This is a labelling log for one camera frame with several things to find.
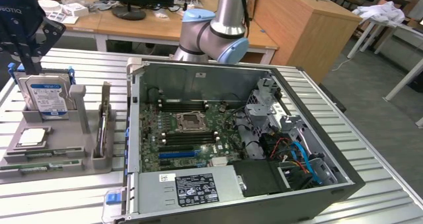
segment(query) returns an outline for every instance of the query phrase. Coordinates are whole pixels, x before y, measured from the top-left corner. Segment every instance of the metal table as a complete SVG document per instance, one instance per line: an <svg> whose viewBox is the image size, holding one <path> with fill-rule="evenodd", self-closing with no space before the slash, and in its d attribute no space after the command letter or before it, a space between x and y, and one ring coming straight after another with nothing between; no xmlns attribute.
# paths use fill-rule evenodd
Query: metal table
<svg viewBox="0 0 423 224"><path fill-rule="evenodd" d="M103 81L113 83L111 104L118 111L114 171L101 175L0 185L2 223L102 223L103 195L123 185L126 65L130 56L141 55L54 49L43 58L44 68L74 67L77 82L87 85L85 99L90 110L98 109ZM281 66L279 71L366 181L366 186L347 201L334 204L303 224L423 223L422 198L330 102L318 85L294 67ZM287 104L287 107L294 111L293 105ZM0 92L0 157L22 120L23 108L22 94L10 80Z"/></svg>

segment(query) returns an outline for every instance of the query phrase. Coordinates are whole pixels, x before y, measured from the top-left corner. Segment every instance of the gray floor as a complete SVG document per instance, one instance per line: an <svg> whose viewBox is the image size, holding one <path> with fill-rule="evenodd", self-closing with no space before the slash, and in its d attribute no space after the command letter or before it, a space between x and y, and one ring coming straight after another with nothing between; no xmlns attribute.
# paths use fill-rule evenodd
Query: gray floor
<svg viewBox="0 0 423 224"><path fill-rule="evenodd" d="M347 43L334 68L347 60L354 43ZM347 107L346 116L365 137L423 196L423 129L415 126L423 117L423 94L406 87L390 103L382 99L403 77L385 59L366 51L330 72L323 85Z"/></svg>

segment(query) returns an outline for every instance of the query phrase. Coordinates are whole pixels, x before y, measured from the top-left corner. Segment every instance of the blue cable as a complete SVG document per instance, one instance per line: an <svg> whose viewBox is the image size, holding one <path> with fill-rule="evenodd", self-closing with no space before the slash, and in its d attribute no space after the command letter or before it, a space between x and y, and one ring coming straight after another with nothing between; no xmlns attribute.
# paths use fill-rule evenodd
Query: blue cable
<svg viewBox="0 0 423 224"><path fill-rule="evenodd" d="M313 170L313 167L311 167L311 165L310 165L309 156L307 156L307 153L306 153L306 150L305 150L302 144L301 144L298 141L293 141L293 144L291 144L293 148L294 148L294 145L298 147L299 151L302 152L302 155L303 155L303 158L305 158L305 162L306 162L306 166L307 166L309 171L311 172L311 175L313 175L314 180L315 180L319 184L322 184L322 180L319 179L319 176L317 175L317 173L315 173L315 171ZM291 151L291 153L293 153L294 159L297 160L295 151Z"/></svg>

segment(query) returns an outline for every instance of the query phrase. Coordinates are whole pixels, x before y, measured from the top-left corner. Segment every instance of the hard drive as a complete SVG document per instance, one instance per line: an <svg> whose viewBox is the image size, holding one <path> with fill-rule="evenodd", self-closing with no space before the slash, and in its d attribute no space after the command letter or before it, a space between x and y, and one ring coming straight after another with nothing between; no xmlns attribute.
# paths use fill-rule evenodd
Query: hard drive
<svg viewBox="0 0 423 224"><path fill-rule="evenodd" d="M68 111L77 109L70 96L74 69L44 69L40 75L27 75L18 68L14 72L27 110L40 111L46 120L68 119Z"/></svg>

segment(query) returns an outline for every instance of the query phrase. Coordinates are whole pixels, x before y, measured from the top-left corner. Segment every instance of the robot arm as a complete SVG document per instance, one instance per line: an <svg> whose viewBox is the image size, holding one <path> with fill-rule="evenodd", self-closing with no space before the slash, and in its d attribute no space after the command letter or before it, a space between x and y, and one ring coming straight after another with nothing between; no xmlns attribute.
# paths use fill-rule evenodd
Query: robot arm
<svg viewBox="0 0 423 224"><path fill-rule="evenodd" d="M249 28L246 0L219 0L217 14L187 10L174 60L207 62L210 56L219 63L238 63L249 49L245 24Z"/></svg>
<svg viewBox="0 0 423 224"><path fill-rule="evenodd" d="M43 26L46 41L36 42ZM40 59L47 54L67 27L46 17L38 0L0 0L0 52L20 61L27 74L42 72Z"/></svg>

